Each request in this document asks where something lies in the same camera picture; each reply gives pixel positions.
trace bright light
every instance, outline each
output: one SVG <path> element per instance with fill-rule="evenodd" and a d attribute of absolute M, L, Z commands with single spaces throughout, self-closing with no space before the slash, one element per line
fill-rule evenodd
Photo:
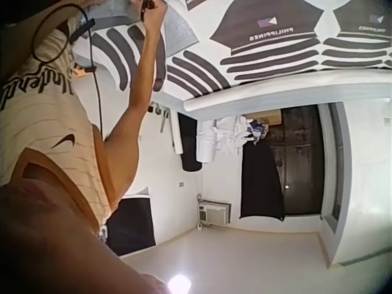
<path fill-rule="evenodd" d="M 183 275 L 175 276 L 167 284 L 172 294 L 187 294 L 190 290 L 192 283 L 187 277 Z"/>

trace white tile floor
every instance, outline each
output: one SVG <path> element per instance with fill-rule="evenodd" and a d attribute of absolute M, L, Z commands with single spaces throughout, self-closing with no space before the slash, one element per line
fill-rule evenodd
<path fill-rule="evenodd" d="M 195 230 L 124 261 L 166 282 L 185 275 L 189 294 L 372 293 L 391 268 L 391 255 L 382 255 L 327 269 L 315 235 L 223 228 Z"/>

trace earphone wire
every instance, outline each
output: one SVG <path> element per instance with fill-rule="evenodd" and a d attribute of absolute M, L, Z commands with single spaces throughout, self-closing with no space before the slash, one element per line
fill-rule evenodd
<path fill-rule="evenodd" d="M 38 60 L 39 62 L 41 62 L 42 64 L 49 64 L 52 63 L 53 61 L 57 60 L 66 50 L 68 44 L 70 43 L 69 39 L 70 36 L 67 36 L 67 40 L 66 40 L 66 44 L 64 45 L 64 47 L 60 50 L 60 52 L 51 60 L 49 61 L 43 61 L 41 60 L 35 52 L 34 49 L 34 43 L 36 40 L 36 37 L 38 35 L 39 30 L 41 29 L 41 27 L 43 26 L 43 24 L 53 15 L 55 14 L 57 11 L 67 8 L 67 7 L 73 7 L 76 8 L 77 10 L 80 11 L 80 13 L 83 15 L 83 17 L 85 18 L 86 23 L 88 23 L 89 18 L 87 16 L 87 13 L 83 10 L 83 8 L 81 8 L 79 5 L 76 5 L 74 3 L 68 3 L 68 4 L 64 4 L 61 5 L 59 7 L 57 7 L 55 10 L 51 11 L 38 25 L 36 31 L 34 32 L 34 35 L 32 37 L 32 41 L 31 41 L 31 51 L 32 51 L 32 57 L 36 60 Z M 101 98 L 100 98 L 100 92 L 99 92 L 99 85 L 98 85 L 98 79 L 97 79 L 97 75 L 96 75 L 96 67 L 94 65 L 94 58 L 92 56 L 92 37 L 91 37 L 91 28 L 88 29 L 88 37 L 89 37 L 89 47 L 90 47 L 90 62 L 91 62 L 91 70 L 92 70 L 92 75 L 94 77 L 94 83 L 96 86 L 96 90 L 97 90 L 97 97 L 98 97 L 98 109 L 99 109 L 99 129 L 100 129 L 100 134 L 101 137 L 103 138 L 103 123 L 102 123 L 102 102 L 101 102 Z"/>

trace man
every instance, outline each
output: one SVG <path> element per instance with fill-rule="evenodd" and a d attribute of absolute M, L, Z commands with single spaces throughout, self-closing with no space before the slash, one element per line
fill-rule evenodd
<path fill-rule="evenodd" d="M 97 238 L 137 170 L 138 134 L 151 97 L 167 9 L 162 0 L 152 1 L 154 8 L 145 12 L 146 37 L 129 106 L 105 143 L 72 88 L 70 45 L 47 65 L 29 57 L 2 85 L 0 259 L 8 261 L 2 268 L 13 270 L 31 292 L 167 291 L 155 278 L 123 264 Z M 78 0 L 58 5 L 67 2 L 91 4 Z M 141 8 L 141 0 L 133 4 Z M 68 9 L 48 20 L 43 32 L 49 33 L 50 26 L 56 29 L 47 37 L 42 32 L 37 36 L 42 40 L 36 46 L 39 59 L 50 60 L 59 53 L 79 24 L 76 14 Z M 5 70 L 18 61 L 13 60 L 4 62 Z"/>

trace window air conditioner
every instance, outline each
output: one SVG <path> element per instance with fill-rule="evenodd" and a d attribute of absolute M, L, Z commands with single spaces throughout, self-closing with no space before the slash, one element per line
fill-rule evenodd
<path fill-rule="evenodd" d="M 202 201 L 198 204 L 198 218 L 203 224 L 227 225 L 230 223 L 231 204 Z"/>

